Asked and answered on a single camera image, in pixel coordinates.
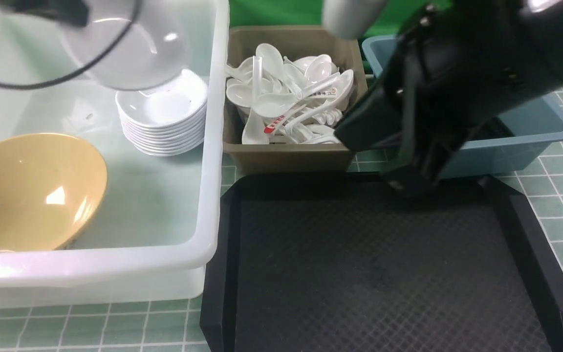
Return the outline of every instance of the green mat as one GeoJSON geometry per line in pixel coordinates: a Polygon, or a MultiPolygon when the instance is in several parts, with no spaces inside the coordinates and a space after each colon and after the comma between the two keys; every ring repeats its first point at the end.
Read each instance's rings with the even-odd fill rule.
{"type": "MultiPolygon", "coordinates": [[[[392,0],[366,37],[395,33],[426,0],[392,0]]],[[[448,6],[449,0],[437,0],[448,6]]],[[[230,0],[231,25],[320,24],[322,0],[230,0]]]]}

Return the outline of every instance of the brown plastic bin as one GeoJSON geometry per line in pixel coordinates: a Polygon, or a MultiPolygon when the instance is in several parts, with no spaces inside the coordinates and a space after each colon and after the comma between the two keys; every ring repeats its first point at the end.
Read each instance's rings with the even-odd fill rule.
{"type": "MultiPolygon", "coordinates": [[[[246,26],[230,29],[228,64],[237,67],[269,43],[290,60],[328,54],[341,71],[353,69],[353,92],[349,106],[368,90],[360,47],[355,40],[340,40],[320,26],[246,26]]],[[[223,151],[244,175],[284,172],[346,171],[353,153],[342,145],[242,145],[243,124],[237,108],[225,100],[223,151]]]]}

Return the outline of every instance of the green tiled floor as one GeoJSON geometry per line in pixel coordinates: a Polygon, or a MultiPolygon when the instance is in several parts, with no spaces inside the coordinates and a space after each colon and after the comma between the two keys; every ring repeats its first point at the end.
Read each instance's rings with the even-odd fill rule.
{"type": "MultiPolygon", "coordinates": [[[[558,97],[563,104],[563,90],[558,97]]],[[[358,154],[349,171],[379,170],[392,151],[358,154]]],[[[223,159],[221,191],[241,175],[223,159]]],[[[527,169],[499,176],[524,192],[563,267],[563,143],[527,169]]],[[[209,352],[200,298],[183,301],[0,309],[0,352],[209,352]]]]}

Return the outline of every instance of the yellow bowl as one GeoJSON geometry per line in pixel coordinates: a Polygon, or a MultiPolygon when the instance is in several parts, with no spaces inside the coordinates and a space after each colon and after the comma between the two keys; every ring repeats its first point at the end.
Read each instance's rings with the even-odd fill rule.
{"type": "Polygon", "coordinates": [[[60,249],[105,196],[108,169],[90,143],[64,134],[0,142],[0,252],[60,249]]]}

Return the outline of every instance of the stack of white bowls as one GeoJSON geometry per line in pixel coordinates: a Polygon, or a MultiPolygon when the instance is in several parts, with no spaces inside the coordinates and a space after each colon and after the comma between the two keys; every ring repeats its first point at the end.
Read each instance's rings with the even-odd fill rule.
{"type": "Polygon", "coordinates": [[[116,105],[123,134],[152,156],[188,152],[203,142],[207,98],[206,83],[188,69],[153,92],[119,91],[116,105]]]}

